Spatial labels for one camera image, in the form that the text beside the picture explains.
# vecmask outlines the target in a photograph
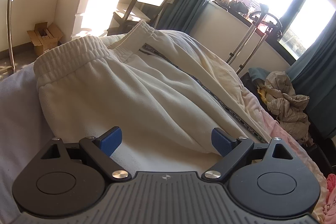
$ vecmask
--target crumpled clothes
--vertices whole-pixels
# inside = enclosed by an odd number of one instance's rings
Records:
[[[290,78],[285,72],[273,71],[266,82],[258,81],[258,93],[268,110],[277,116],[280,126],[299,143],[309,143],[312,139],[308,134],[310,122],[303,113],[309,102],[309,96],[296,95]]]
[[[336,223],[336,175],[329,174],[327,178],[327,187],[329,196],[327,197],[327,204],[324,206],[323,212],[325,213],[325,224]]]

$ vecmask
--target circular knob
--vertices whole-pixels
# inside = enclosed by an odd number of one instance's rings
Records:
[[[53,172],[40,177],[36,186],[43,193],[58,195],[68,192],[75,184],[76,179],[73,175],[65,172]]]
[[[215,170],[210,170],[204,173],[204,176],[207,179],[218,179],[221,176],[221,173]]]
[[[112,177],[115,179],[124,179],[128,177],[128,172],[125,170],[117,170],[112,173]]]
[[[242,207],[267,217],[292,217],[312,212],[320,186],[298,159],[265,158],[238,169],[228,190]]]

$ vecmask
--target metal rod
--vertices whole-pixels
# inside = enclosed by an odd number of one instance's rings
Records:
[[[259,47],[261,46],[261,44],[265,41],[265,39],[268,37],[269,33],[266,31],[265,34],[262,36],[262,38],[260,39],[260,41],[258,42],[258,44],[255,46],[254,50],[252,51],[252,53],[250,54],[250,56],[246,59],[246,61],[239,66],[239,69],[237,70],[237,74],[239,72],[242,71],[242,69],[246,66],[247,62],[250,61],[250,59],[252,58],[252,56],[256,53],[256,51],[259,49]]]
[[[8,36],[8,50],[9,50],[9,59],[13,72],[15,72],[15,63],[13,57],[13,46],[12,46],[12,0],[7,0],[7,36]]]
[[[254,31],[256,30],[256,26],[252,23],[252,25],[250,26],[250,28],[248,29],[246,35],[244,36],[244,38],[241,40],[241,42],[238,44],[238,46],[236,47],[236,49],[234,50],[233,53],[230,53],[229,58],[226,60],[226,63],[228,63],[229,65],[236,59],[237,55],[240,53],[240,51],[242,50],[242,48],[245,46],[246,42],[250,39],[250,37],[253,35]]]
[[[157,18],[156,18],[154,26],[153,26],[154,29],[156,29],[156,27],[157,27],[157,25],[159,23],[160,17],[162,15],[162,11],[163,11],[163,8],[161,9],[160,13],[157,15]]]
[[[232,64],[232,62],[236,59],[236,57],[241,52],[241,50],[243,49],[243,47],[246,45],[246,43],[248,42],[248,40],[254,34],[254,32],[257,29],[257,27],[260,25],[260,23],[266,17],[267,12],[268,12],[268,8],[267,8],[267,11],[261,13],[260,17],[258,18],[257,22],[255,22],[255,24],[252,23],[252,25],[248,29],[246,35],[241,40],[241,42],[239,43],[239,45],[236,47],[235,51],[233,53],[232,52],[230,53],[229,58],[226,60],[226,63],[228,63],[228,65]]]

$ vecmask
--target white sweatpants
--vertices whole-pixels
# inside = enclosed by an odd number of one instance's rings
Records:
[[[230,66],[181,32],[140,22],[108,47],[83,37],[43,54],[34,71],[53,133],[77,142],[119,126],[123,141],[113,159],[133,174],[203,172],[220,159],[211,144],[215,127],[233,137],[270,140],[259,114],[246,110]]]

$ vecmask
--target window sill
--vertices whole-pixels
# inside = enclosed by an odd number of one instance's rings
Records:
[[[246,26],[250,27],[252,25],[251,22],[249,22],[246,18],[242,17],[240,14],[238,14],[236,11],[232,10],[229,7],[222,6],[220,4],[214,3],[212,1],[209,1],[211,5],[214,5],[215,7],[221,8],[223,10],[227,10],[231,15],[233,15],[236,19],[243,22]],[[264,33],[260,31],[259,29],[256,29],[255,33],[262,37]],[[289,64],[292,65],[296,60],[295,58],[276,40],[272,39],[272,37],[266,38],[266,42],[273,48],[275,51],[280,54],[280,56]]]

